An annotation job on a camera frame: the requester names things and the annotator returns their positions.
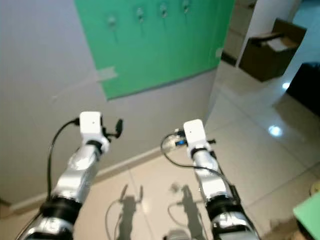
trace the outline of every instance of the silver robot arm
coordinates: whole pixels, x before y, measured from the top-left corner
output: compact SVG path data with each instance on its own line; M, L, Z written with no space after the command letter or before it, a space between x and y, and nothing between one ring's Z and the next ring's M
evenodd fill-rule
M120 136L122 120L117 124L117 133L106 133L100 112L82 112L79 125L82 146L69 159L51 198L40 207L37 219L17 239L73 239L74 224L98 172L100 156L109 150L109 137Z
M246 215L234 185L224 177L216 155L207 141L201 120L184 123L183 130L187 142L187 153L193 165L206 169L196 169L202 197L211 221L215 240L259 240L253 223Z

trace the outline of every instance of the cardboard box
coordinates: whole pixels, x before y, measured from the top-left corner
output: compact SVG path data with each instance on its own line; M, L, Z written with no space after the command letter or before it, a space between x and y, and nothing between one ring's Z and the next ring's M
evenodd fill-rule
M271 33L249 38L239 67L260 81L283 75L306 31L277 18Z

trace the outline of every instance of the green wall panel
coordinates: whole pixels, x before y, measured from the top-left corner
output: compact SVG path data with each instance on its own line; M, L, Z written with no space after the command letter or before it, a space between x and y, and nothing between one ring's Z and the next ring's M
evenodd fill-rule
M75 4L95 67L98 73L106 72L102 88L112 99L216 67L220 61L216 51L223 47L234 0L75 0Z

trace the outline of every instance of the gray wall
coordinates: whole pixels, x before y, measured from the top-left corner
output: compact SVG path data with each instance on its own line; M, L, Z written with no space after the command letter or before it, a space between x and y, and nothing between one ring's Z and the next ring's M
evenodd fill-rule
M107 102L72 0L1 0L0 36L0 197L11 203L46 190L49 143L81 111L102 111L111 129L124 119L101 168L157 147L208 113L215 70ZM80 141L75 127L57 141L54 181Z

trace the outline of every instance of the tiled floor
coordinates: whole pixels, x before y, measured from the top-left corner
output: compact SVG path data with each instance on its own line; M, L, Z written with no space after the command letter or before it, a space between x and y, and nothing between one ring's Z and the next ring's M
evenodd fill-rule
M320 37L314 30L320 20L308 22L304 11L295 21L305 23L308 34L283 77L261 83L240 69L220 64L220 93L205 127L208 138L216 138L214 149L221 167L236 184L261 235L270 230L270 221L289 218L320 178L319 118L282 88L305 61L305 52L318 48L309 43ZM171 156L190 163L184 148ZM33 213L0 220L1 239L13 239ZM161 156L95 184L74 238L160 240L178 228L198 240L212 239L193 170L177 168Z

